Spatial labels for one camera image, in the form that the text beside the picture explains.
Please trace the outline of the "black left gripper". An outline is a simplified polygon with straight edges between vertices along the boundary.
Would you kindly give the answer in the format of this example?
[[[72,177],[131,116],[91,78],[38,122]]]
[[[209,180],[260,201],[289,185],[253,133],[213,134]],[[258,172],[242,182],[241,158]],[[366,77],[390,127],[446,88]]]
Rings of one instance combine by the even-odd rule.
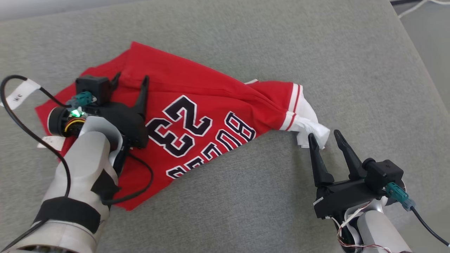
[[[119,85],[121,72],[118,72],[110,82],[110,95],[114,93]],[[105,118],[114,125],[131,142],[132,147],[146,148],[148,134],[144,119],[146,116],[148,99],[149,77],[145,76],[140,85],[140,93],[134,109],[122,103],[109,102],[105,105],[95,106],[95,114]]]

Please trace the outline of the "grey fabric sofa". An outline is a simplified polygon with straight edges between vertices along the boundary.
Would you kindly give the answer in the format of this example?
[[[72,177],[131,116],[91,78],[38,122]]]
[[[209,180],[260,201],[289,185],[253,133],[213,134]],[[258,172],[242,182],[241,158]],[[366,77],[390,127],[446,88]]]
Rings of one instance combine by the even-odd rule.
[[[136,41],[242,82],[300,83],[364,160],[391,160],[450,240],[450,115],[389,0],[148,0],[0,22],[0,80],[58,93]],[[308,150],[271,131],[112,208],[99,253],[342,253],[316,218]]]

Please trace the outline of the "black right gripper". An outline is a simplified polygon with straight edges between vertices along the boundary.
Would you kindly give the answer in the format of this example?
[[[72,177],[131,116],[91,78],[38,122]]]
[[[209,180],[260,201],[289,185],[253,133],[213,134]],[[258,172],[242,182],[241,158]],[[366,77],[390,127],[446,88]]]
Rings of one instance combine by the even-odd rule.
[[[386,179],[363,179],[367,172],[362,168],[362,162],[339,130],[334,130],[334,136],[339,149],[344,155],[350,180],[334,184],[332,174],[328,173],[320,155],[320,146],[314,134],[308,135],[311,167],[314,185],[317,188],[317,200],[314,204],[316,217],[325,219],[357,205],[386,196],[383,187]]]

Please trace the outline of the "red basketball jersey number 23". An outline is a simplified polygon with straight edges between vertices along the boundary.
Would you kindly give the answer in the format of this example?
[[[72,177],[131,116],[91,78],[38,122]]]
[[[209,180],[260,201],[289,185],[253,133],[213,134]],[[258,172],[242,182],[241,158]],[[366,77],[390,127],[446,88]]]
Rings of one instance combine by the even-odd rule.
[[[118,206],[131,211],[186,172],[270,130],[297,132],[309,148],[313,133],[321,149],[330,130],[318,122],[304,88],[294,82],[240,82],[171,53],[132,42],[119,56],[82,75],[113,78],[121,73],[112,101],[135,104],[149,77],[148,145],[132,153],[154,173],[151,187]]]

